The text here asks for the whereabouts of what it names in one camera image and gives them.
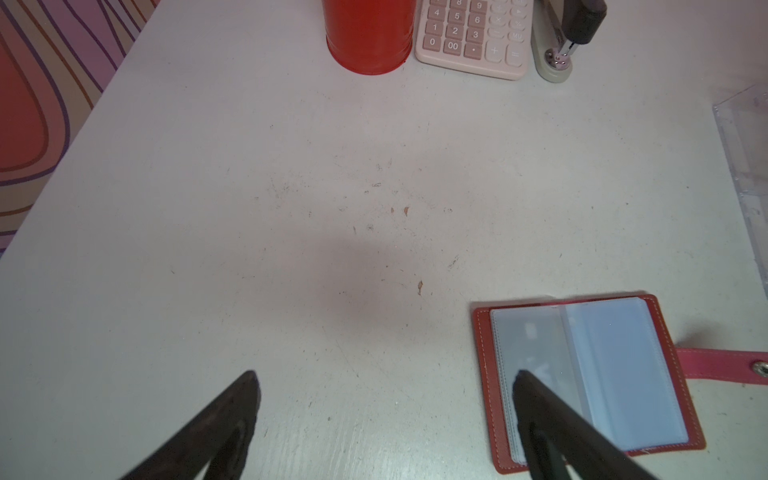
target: card holder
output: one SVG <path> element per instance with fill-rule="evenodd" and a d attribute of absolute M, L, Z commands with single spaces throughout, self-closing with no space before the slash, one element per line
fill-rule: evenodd
<path fill-rule="evenodd" d="M 526 469 L 511 400 L 520 369 L 630 455 L 704 448 L 655 296 L 477 309 L 474 324 L 499 472 Z"/>

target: stitching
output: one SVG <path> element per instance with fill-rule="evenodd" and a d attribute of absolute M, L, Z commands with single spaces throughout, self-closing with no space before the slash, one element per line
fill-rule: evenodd
<path fill-rule="evenodd" d="M 655 298 L 653 298 L 653 297 L 641 297 L 641 298 L 643 300 L 648 301 L 651 305 L 654 306 L 654 310 L 656 311 L 656 314 L 658 315 L 659 320 L 663 322 L 663 320 L 662 320 L 663 317 L 661 316 L 661 310 L 659 309 L 658 303 L 656 303 Z M 680 371 L 680 365 L 677 364 L 677 359 L 674 356 L 674 345 L 672 344 L 672 340 L 670 339 L 669 334 L 667 333 L 667 329 L 665 329 L 665 328 L 661 329 L 660 338 L 662 336 L 664 337 L 664 342 L 667 344 L 667 346 L 670 348 L 670 351 L 672 352 L 671 363 L 672 363 L 672 366 L 674 367 L 675 373 L 677 374 L 677 380 L 679 382 L 680 379 L 685 378 L 685 376 Z M 686 409 L 688 409 L 688 412 L 690 413 L 691 423 L 693 424 L 692 425 L 692 430 L 694 431 L 693 434 L 694 434 L 694 437 L 696 438 L 696 443 L 699 443 L 699 442 L 701 442 L 701 437 L 699 435 L 699 429 L 696 428 L 696 412 L 694 411 L 694 404 L 691 401 L 690 397 L 688 396 L 688 388 L 685 385 L 682 385 L 682 388 L 680 390 L 682 391 L 683 397 L 686 400 L 685 407 L 686 407 Z M 665 445 L 665 446 L 666 447 L 672 447 L 672 446 L 679 446 L 679 445 L 686 445 L 686 444 L 685 443 L 676 443 L 674 445 Z M 647 449 L 647 450 L 648 451 L 653 451 L 653 450 L 659 449 L 659 448 L 663 448 L 663 447 L 654 447 L 652 449 Z"/>
<path fill-rule="evenodd" d="M 725 380 L 727 382 L 734 382 L 734 383 L 751 383 L 752 380 L 749 382 L 744 382 L 742 379 L 736 376 L 719 376 L 719 375 L 709 375 L 707 373 L 694 373 L 692 375 L 685 375 L 685 378 L 687 379 L 708 379 L 708 380 Z"/>
<path fill-rule="evenodd" d="M 678 352 L 690 352 L 694 355 L 716 355 L 716 356 L 735 356 L 738 359 L 751 359 L 755 358 L 753 354 L 755 352 L 741 352 L 741 353 L 729 353 L 725 350 L 707 350 L 707 349 L 677 349 Z M 768 355 L 766 353 L 758 352 L 760 355 Z M 755 361 L 759 362 L 760 358 L 756 357 Z"/>
<path fill-rule="evenodd" d="M 475 321 L 478 323 L 478 336 L 480 337 L 480 351 L 482 352 L 482 368 L 485 370 L 486 382 L 488 381 L 488 360 L 485 359 L 485 343 L 482 339 L 482 325 L 480 325 L 480 313 L 490 312 L 491 309 L 484 308 L 475 311 Z M 498 436 L 496 435 L 496 420 L 493 416 L 493 404 L 490 395 L 488 396 L 488 413 L 491 415 L 491 425 L 493 425 L 493 448 L 496 451 L 498 464 L 502 464 L 502 459 L 498 455 Z"/>

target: card holder strap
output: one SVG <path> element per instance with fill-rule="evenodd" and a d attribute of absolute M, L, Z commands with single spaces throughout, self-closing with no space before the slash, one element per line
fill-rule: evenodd
<path fill-rule="evenodd" d="M 714 349 L 677 349 L 687 379 L 768 385 L 768 353 Z"/>

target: red cup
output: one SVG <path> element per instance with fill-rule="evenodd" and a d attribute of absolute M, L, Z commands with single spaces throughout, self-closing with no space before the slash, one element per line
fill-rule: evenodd
<path fill-rule="evenodd" d="M 378 75 L 411 53 L 416 0 L 323 0 L 326 41 L 344 68 Z"/>

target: number key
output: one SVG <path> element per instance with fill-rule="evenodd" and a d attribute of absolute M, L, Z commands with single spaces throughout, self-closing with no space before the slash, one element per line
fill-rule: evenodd
<path fill-rule="evenodd" d="M 464 25 L 448 25 L 445 29 L 445 36 L 454 40 L 464 39 Z"/>
<path fill-rule="evenodd" d="M 485 0 L 472 0 L 469 4 L 469 11 L 472 13 L 486 13 L 488 11 L 488 2 Z"/>
<path fill-rule="evenodd" d="M 424 35 L 424 49 L 440 51 L 440 37 L 434 35 Z"/>
<path fill-rule="evenodd" d="M 427 18 L 430 20 L 436 20 L 438 22 L 442 22 L 445 20 L 445 8 L 443 7 L 429 7 L 429 11 L 427 12 Z"/>
<path fill-rule="evenodd" d="M 470 27 L 485 28 L 485 15 L 470 13 L 468 25 Z"/>
<path fill-rule="evenodd" d="M 450 38 L 445 40 L 445 44 L 442 47 L 443 53 L 450 55 L 462 54 L 462 43 L 460 41 L 451 40 Z"/>
<path fill-rule="evenodd" d="M 482 45 L 485 31 L 482 28 L 467 28 L 467 41 Z"/>
<path fill-rule="evenodd" d="M 434 20 L 427 20 L 427 28 L 424 33 L 430 35 L 442 35 L 442 22 L 435 22 Z"/>
<path fill-rule="evenodd" d="M 464 15 L 466 14 L 461 10 L 451 9 L 448 12 L 448 23 L 456 23 L 457 25 L 464 25 Z"/>

